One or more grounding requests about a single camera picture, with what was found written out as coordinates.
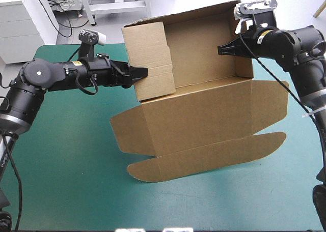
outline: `green tabletop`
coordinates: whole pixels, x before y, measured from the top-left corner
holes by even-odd
[[[42,46],[36,57],[66,61],[77,45]],[[96,47],[113,60],[127,60],[124,44]],[[290,78],[264,60],[282,80]],[[256,63],[255,79],[270,79]],[[251,163],[162,183],[144,183],[126,171],[147,157],[120,152],[110,118],[139,103],[133,88],[49,92],[30,131],[13,156],[23,183],[20,229],[109,230],[119,227],[201,230],[321,229],[312,188],[321,168],[317,132],[289,100],[288,116],[262,132],[284,131],[272,155]],[[16,219],[17,181],[8,166],[1,183]]]

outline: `cabinet drawer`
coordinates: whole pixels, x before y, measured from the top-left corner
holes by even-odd
[[[0,6],[0,22],[20,21],[30,19],[23,4]]]
[[[0,22],[0,31],[0,38],[38,34],[32,20]]]
[[[0,38],[0,57],[5,63],[27,62],[44,45],[40,35]]]

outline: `cardboard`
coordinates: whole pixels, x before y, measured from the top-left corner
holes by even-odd
[[[134,163],[128,172],[146,182],[176,179],[266,157],[284,140],[285,133],[277,132],[223,141]]]
[[[130,64],[149,76],[135,84],[141,105],[111,124],[121,151],[157,157],[130,165],[135,178],[158,182],[249,162],[284,141],[284,133],[253,134],[286,116],[287,92],[252,80],[251,59],[217,53],[235,38],[238,2],[123,29]]]

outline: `cardboard box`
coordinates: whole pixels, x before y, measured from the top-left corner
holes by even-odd
[[[159,182],[253,161],[285,140],[253,134],[286,116],[287,92],[252,80],[251,59],[217,53],[235,37],[238,2],[123,28],[130,64],[149,69],[135,85],[141,105],[111,119],[121,151],[156,157],[131,164],[135,178]]]

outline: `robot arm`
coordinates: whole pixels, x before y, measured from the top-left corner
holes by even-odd
[[[325,166],[326,144],[326,41],[322,33],[313,26],[287,31],[277,28],[273,10],[276,0],[263,0],[237,4],[236,19],[251,20],[244,33],[230,43],[219,46],[219,55],[235,55],[249,58],[264,57],[275,60],[285,72],[289,72],[299,95],[301,106],[314,111],[310,116],[315,123],[322,148]],[[321,224],[326,230],[326,180],[325,169],[317,178],[323,185],[313,190],[313,201]]]
[[[98,32],[82,30],[81,46],[76,62],[49,63],[34,59],[22,66],[0,105],[0,180],[19,135],[27,132],[41,107],[47,91],[80,89],[94,95],[98,86],[131,87],[147,77],[147,68],[132,67],[128,63],[110,60],[107,54],[94,55],[94,45],[105,43]],[[86,90],[93,86],[95,91]],[[0,231],[10,231],[11,216],[2,208],[9,205],[0,189]]]

